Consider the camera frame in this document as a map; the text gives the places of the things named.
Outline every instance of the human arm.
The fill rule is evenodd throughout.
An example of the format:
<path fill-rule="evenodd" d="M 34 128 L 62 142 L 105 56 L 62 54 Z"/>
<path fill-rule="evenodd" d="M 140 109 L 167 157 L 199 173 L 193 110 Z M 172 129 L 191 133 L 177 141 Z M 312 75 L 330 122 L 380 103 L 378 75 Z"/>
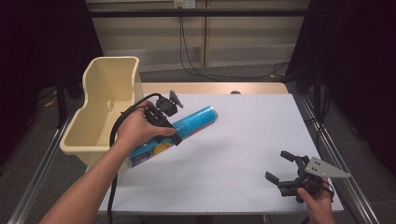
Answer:
<path fill-rule="evenodd" d="M 143 102 L 121 124 L 111 149 L 74 183 L 43 217 L 40 223 L 92 223 L 106 192 L 128 155 L 156 135 L 169 136 L 173 128 L 155 127 L 144 118 Z"/>
<path fill-rule="evenodd" d="M 327 181 L 323 180 L 323 188 L 328 188 Z M 305 189 L 297 189 L 300 197 L 305 201 L 310 223 L 335 224 L 332 216 L 332 195 L 322 189 L 317 196 L 312 197 Z"/>

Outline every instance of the electrical outlet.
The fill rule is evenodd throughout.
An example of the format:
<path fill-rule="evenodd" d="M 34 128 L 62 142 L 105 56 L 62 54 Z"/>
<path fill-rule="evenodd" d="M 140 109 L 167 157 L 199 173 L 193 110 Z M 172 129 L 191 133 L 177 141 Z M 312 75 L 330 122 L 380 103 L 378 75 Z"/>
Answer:
<path fill-rule="evenodd" d="M 174 8 L 183 8 L 184 0 L 174 0 Z"/>
<path fill-rule="evenodd" d="M 184 0 L 183 8 L 195 8 L 195 0 Z"/>

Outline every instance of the human hand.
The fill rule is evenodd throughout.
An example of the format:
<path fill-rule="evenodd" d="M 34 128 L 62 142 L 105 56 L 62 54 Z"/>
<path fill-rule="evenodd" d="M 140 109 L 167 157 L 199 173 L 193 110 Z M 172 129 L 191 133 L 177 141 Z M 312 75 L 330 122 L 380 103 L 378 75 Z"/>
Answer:
<path fill-rule="evenodd" d="M 153 103 L 145 101 L 138 105 L 136 110 L 122 122 L 117 131 L 117 143 L 122 142 L 133 150 L 145 144 L 153 136 L 170 136 L 176 132 L 173 128 L 156 127 L 148 123 L 145 119 L 145 108 L 148 106 L 153 106 Z"/>
<path fill-rule="evenodd" d="M 323 179 L 323 187 L 328 188 L 327 179 Z M 332 195 L 321 189 L 317 196 L 312 197 L 305 189 L 297 189 L 300 197 L 306 202 L 309 220 L 312 224 L 334 224 L 332 216 Z"/>

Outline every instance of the metal rail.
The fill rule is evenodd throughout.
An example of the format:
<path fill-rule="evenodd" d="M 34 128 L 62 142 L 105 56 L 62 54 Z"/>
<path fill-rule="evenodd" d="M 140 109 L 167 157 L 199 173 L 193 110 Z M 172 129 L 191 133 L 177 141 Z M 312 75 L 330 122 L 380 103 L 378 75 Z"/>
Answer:
<path fill-rule="evenodd" d="M 303 101 L 304 108 L 309 115 L 309 118 L 313 119 L 315 117 L 315 113 L 314 113 L 313 105 L 312 105 L 311 101 L 306 96 L 302 97 L 302 101 Z M 336 167 L 350 173 L 349 169 L 347 168 L 347 164 L 341 157 L 341 154 L 338 151 L 338 148 L 335 146 L 334 141 L 330 137 L 330 135 L 327 132 L 324 125 L 322 125 L 320 127 L 320 125 L 317 121 L 314 122 L 314 124 L 315 124 L 315 128 L 317 131 L 319 131 L 319 129 L 320 129 L 319 137 L 320 137 L 322 143 L 324 144 L 324 146 L 326 147 L 334 165 Z M 355 178 L 353 177 L 353 174 L 351 174 L 350 178 L 342 178 L 342 181 L 344 182 L 346 189 L 348 190 L 352 200 L 356 204 L 356 207 L 358 208 L 359 212 L 361 213 L 361 217 L 364 219 L 364 222 L 367 224 L 379 223 L 379 220 L 376 217 L 372 206 L 370 205 L 366 196 L 361 191 L 361 188 L 359 187 L 358 183 L 356 182 Z"/>
<path fill-rule="evenodd" d="M 133 18 L 133 17 L 321 17 L 334 15 L 332 10 L 305 8 L 271 9 L 90 9 L 89 11 L 52 10 L 39 11 L 39 15 L 63 15 L 89 18 Z"/>
<path fill-rule="evenodd" d="M 27 187 L 26 191 L 23 193 L 20 201 L 18 202 L 18 205 L 12 213 L 8 224 L 22 224 L 26 220 L 29 211 L 35 201 L 35 198 L 47 176 L 53 159 L 55 158 L 57 149 L 59 148 L 59 143 L 61 142 L 62 136 L 64 135 L 64 131 L 67 125 L 70 123 L 71 119 L 73 118 L 73 115 L 78 110 L 78 106 L 80 105 L 81 101 L 83 101 L 83 97 L 73 103 L 72 109 L 69 113 L 69 116 L 66 118 L 66 121 L 64 122 L 62 127 L 58 128 L 55 132 L 55 135 L 53 136 L 52 141 L 49 144 L 43 160 L 40 162 L 40 165 L 35 171 L 35 175 L 29 183 L 29 186 Z"/>

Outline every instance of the white wall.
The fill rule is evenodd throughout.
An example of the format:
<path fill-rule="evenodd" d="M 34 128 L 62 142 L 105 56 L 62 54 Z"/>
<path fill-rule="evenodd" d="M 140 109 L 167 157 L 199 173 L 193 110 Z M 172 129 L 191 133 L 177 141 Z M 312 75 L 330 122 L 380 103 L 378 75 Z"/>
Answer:
<path fill-rule="evenodd" d="M 87 0 L 90 9 L 173 8 L 173 1 Z M 306 8 L 309 0 L 196 0 L 198 8 Z M 181 68 L 179 18 L 92 19 L 105 55 L 131 55 L 141 70 Z M 194 66 L 279 63 L 290 59 L 303 18 L 183 18 Z"/>

